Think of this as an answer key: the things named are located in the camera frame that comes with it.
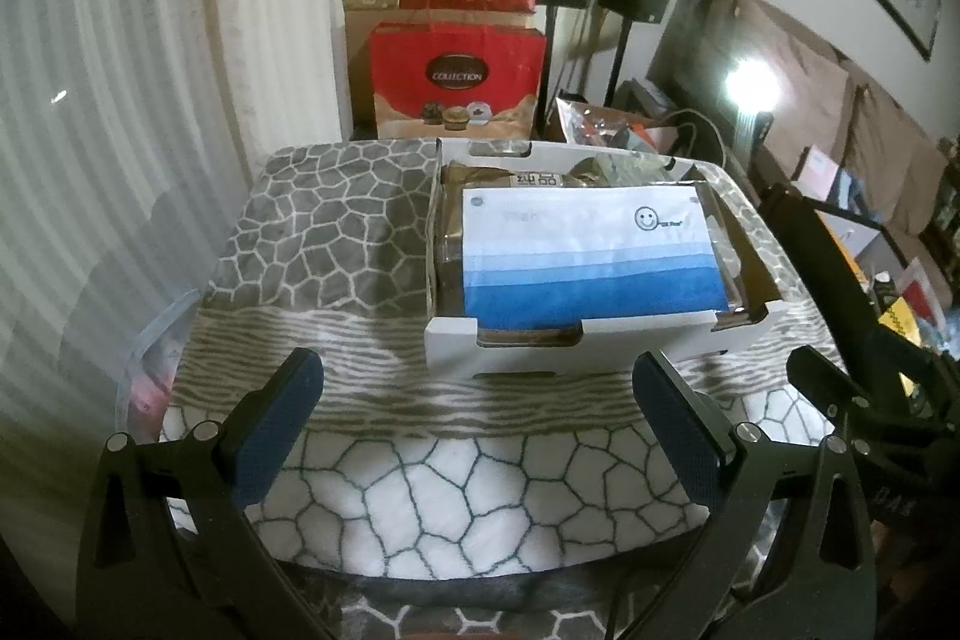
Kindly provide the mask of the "white cardboard tray box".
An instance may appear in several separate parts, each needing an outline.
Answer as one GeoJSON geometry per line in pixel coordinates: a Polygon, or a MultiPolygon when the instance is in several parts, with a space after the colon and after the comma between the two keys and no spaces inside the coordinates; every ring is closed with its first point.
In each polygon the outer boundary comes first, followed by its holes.
{"type": "Polygon", "coordinates": [[[423,333],[434,378],[597,375],[644,351],[742,351],[788,312],[748,236],[752,205],[724,170],[651,152],[441,140],[428,211],[423,333]],[[467,187],[444,167],[569,170],[658,158],[672,184],[467,187]]]}

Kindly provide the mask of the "black storage bin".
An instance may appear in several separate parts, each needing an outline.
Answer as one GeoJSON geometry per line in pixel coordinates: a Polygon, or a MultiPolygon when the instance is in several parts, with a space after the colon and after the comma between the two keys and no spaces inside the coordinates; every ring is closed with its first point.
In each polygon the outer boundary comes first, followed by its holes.
{"type": "Polygon", "coordinates": [[[792,185],[766,188],[760,216],[811,292],[851,378],[867,390],[878,388],[878,382],[895,369],[895,349],[889,339],[877,336],[882,325],[874,304],[856,276],[853,257],[828,220],[866,229],[884,241],[889,238],[885,230],[853,213],[804,197],[792,185]]]}

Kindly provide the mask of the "large gold foil bag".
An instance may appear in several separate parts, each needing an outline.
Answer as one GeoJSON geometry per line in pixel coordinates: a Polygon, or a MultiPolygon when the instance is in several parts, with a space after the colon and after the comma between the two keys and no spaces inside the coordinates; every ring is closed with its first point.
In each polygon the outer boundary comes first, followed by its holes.
{"type": "Polygon", "coordinates": [[[569,170],[508,170],[504,167],[469,167],[452,163],[444,167],[441,182],[449,188],[558,187],[612,188],[672,184],[658,158],[612,158],[592,156],[569,170]]]}

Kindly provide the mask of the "brown pillow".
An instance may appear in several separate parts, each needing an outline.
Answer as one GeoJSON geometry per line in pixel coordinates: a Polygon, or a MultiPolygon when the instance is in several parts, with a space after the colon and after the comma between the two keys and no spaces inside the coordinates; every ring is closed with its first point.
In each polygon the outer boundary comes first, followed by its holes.
{"type": "Polygon", "coordinates": [[[807,149],[843,149],[854,85],[828,42],[763,0],[695,0],[674,83],[685,99],[736,135],[737,110],[757,112],[755,177],[786,181],[807,149]]]}
{"type": "Polygon", "coordinates": [[[854,98],[843,167],[882,224],[919,236],[934,216],[947,158],[884,89],[866,83],[854,98]]]}

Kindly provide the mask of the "pink box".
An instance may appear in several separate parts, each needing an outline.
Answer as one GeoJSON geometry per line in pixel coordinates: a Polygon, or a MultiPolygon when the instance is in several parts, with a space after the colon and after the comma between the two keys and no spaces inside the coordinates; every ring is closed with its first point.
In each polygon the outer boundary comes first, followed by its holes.
{"type": "Polygon", "coordinates": [[[807,146],[800,154],[793,185],[804,197],[826,202],[830,198],[838,172],[839,165],[827,152],[816,146],[807,146]]]}

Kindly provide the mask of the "red collection gift bag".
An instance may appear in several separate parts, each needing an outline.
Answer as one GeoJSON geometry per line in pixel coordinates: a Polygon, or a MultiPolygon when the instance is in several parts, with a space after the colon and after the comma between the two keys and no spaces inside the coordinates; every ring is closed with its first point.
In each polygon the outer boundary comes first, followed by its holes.
{"type": "Polygon", "coordinates": [[[545,37],[517,26],[381,25],[370,35],[377,135],[527,140],[545,37]]]}

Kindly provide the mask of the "brown pillow right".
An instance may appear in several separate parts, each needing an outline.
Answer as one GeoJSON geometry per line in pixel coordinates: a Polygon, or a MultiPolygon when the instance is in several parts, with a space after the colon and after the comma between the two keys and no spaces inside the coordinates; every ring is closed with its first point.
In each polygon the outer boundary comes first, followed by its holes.
{"type": "Polygon", "coordinates": [[[866,83],[854,98],[843,167],[882,224],[919,236],[934,216],[947,158],[884,89],[866,83]]]}

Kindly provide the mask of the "brown pillow left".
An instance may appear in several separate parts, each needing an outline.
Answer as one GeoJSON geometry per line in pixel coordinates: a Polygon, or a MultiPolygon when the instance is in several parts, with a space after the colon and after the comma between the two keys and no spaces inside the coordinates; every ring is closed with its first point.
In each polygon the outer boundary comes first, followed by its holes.
{"type": "Polygon", "coordinates": [[[757,112],[755,177],[786,181],[807,149],[843,149],[854,85],[828,42],[763,0],[695,0],[674,83],[685,99],[736,135],[737,110],[757,112]]]}

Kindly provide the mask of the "bright lamp device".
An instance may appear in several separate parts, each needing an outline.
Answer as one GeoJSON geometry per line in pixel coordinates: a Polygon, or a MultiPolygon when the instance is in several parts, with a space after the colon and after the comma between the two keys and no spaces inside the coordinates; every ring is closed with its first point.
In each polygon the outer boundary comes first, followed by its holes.
{"type": "Polygon", "coordinates": [[[760,57],[739,58],[724,78],[724,94],[737,112],[755,117],[773,112],[784,88],[778,72],[760,57]]]}

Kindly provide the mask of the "cluttered cardboard box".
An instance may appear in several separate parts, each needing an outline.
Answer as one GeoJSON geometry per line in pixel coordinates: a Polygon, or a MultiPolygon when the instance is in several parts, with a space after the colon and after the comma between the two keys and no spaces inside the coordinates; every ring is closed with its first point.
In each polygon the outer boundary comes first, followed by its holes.
{"type": "Polygon", "coordinates": [[[682,154],[697,141],[692,124],[658,125],[639,113],[558,97],[556,125],[572,145],[682,154]]]}

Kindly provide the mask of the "yellow black booklet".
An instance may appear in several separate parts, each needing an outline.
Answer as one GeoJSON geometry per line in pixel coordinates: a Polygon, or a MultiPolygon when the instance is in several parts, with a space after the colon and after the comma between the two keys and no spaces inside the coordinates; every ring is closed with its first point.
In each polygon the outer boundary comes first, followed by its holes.
{"type": "Polygon", "coordinates": [[[911,310],[910,304],[901,296],[895,299],[880,301],[880,315],[878,321],[895,331],[898,336],[911,342],[913,346],[923,347],[923,337],[919,330],[918,320],[911,310]]]}

